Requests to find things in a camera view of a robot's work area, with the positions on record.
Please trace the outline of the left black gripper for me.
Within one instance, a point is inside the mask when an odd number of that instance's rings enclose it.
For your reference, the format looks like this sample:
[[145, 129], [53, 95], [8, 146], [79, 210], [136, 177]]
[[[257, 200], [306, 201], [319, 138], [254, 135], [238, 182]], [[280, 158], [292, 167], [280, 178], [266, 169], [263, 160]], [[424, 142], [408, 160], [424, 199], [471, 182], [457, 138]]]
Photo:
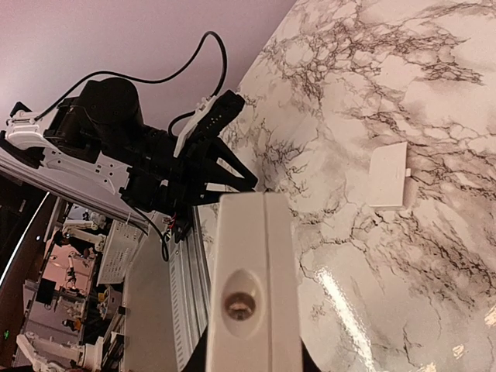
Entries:
[[222, 139], [202, 137], [188, 144], [179, 157], [173, 155], [176, 143], [164, 131], [159, 132], [154, 146], [155, 211], [183, 216], [192, 206], [218, 202], [222, 192], [208, 190], [209, 183], [239, 192], [253, 191], [257, 185], [258, 178]]

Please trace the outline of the white battery cover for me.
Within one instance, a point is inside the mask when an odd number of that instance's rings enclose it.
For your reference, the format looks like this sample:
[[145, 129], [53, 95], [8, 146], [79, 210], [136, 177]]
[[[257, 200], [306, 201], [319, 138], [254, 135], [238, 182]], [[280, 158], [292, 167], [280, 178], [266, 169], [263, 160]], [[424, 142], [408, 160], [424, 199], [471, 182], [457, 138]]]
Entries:
[[370, 159], [367, 204], [371, 208], [394, 210], [404, 206], [408, 143], [376, 148]]

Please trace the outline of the white remote control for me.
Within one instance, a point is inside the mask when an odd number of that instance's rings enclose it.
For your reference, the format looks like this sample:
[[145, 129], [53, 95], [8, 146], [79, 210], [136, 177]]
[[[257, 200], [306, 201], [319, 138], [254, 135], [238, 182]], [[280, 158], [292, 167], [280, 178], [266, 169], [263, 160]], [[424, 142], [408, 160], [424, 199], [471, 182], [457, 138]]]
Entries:
[[291, 216], [277, 193], [220, 199], [207, 371], [301, 371]]

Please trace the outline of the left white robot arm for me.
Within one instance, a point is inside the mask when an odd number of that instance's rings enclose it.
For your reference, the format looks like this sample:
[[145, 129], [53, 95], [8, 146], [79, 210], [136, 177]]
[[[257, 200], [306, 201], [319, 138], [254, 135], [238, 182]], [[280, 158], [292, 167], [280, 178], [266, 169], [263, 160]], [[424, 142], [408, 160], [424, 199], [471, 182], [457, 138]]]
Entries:
[[183, 130], [148, 126], [139, 94], [124, 78], [89, 81], [41, 115], [22, 103], [12, 110], [1, 147], [22, 164], [50, 167], [102, 186], [141, 212], [182, 215], [190, 207], [216, 203], [220, 190], [250, 192], [257, 177], [221, 139], [243, 110], [233, 91], [204, 98], [183, 115]]

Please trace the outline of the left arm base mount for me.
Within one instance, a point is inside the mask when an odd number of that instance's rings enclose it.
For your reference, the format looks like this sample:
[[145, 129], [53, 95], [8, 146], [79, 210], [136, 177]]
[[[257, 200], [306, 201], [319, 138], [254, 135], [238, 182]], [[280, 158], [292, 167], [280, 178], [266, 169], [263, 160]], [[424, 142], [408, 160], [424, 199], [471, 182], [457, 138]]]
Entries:
[[189, 231], [193, 228], [193, 211], [192, 206], [181, 206], [166, 223], [165, 231], [160, 234], [161, 254], [165, 262], [170, 259], [168, 243], [179, 244], [186, 239]]

